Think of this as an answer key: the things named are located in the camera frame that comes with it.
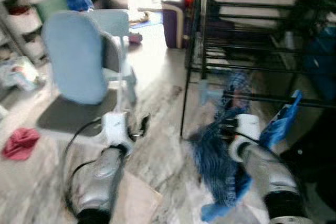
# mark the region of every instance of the black wire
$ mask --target black wire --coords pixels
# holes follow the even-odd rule
[[[64,190],[63,191],[63,194],[64,194],[64,200],[66,202],[66,206],[67,208],[69,209],[69,211],[74,215],[74,216],[77,216],[77,213],[73,207],[73,203],[72,203],[72,200],[71,200],[71,194],[69,194],[69,189],[72,187],[71,185],[68,185],[68,187],[65,185],[65,164],[66,164],[66,160],[67,160],[67,155],[68,155],[68,152],[69,152],[69,149],[71,147],[71,145],[73,144],[74,140],[76,139],[76,137],[83,131],[85,130],[87,127],[93,125],[93,124],[96,124],[96,123],[99,123],[101,121],[101,118],[98,118],[96,120],[93,120],[85,125],[83,125],[72,137],[72,139],[70,140],[70,142],[68,143],[67,147],[65,148],[64,150],[64,153],[63,153],[63,158],[61,160],[61,179],[62,179],[62,189]],[[77,172],[80,168],[82,168],[83,166],[85,165],[82,164],[80,166],[78,166],[75,171]]]

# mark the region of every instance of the red cloth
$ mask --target red cloth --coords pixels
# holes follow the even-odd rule
[[[8,139],[2,155],[13,160],[26,160],[32,154],[40,135],[35,129],[19,128]]]

